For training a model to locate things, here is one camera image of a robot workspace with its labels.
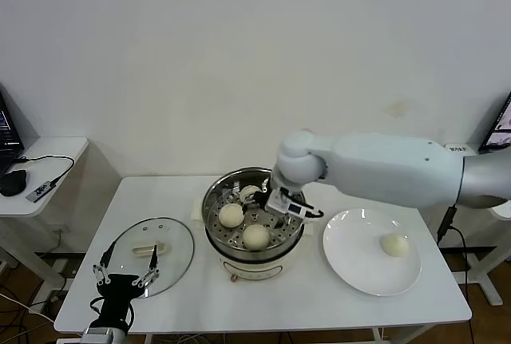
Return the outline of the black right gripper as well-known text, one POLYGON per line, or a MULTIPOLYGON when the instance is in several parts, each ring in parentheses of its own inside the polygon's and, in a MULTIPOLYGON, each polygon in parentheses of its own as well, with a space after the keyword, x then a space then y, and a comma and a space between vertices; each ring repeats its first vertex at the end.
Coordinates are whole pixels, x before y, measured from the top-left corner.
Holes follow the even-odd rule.
MULTIPOLYGON (((259 188, 242 188, 234 192, 234 210, 235 212, 246 212, 248 209, 254 208, 258 204, 259 208, 274 215, 275 209, 273 208, 272 196, 273 191, 260 192, 259 188)), ((288 215, 279 217, 272 228, 282 229, 288 227, 292 220, 292 217, 288 215)))

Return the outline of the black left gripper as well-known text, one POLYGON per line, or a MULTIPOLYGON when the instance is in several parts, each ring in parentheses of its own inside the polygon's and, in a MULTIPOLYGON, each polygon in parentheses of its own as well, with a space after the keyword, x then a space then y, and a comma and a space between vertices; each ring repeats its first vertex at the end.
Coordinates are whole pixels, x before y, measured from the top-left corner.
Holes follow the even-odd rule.
POLYGON ((130 328, 134 320, 132 301, 140 296, 140 287, 149 287, 159 277, 158 244, 152 249, 149 269, 145 275, 124 275, 108 273, 116 242, 103 252, 99 264, 93 265, 97 289, 103 299, 97 318, 97 327, 130 328))

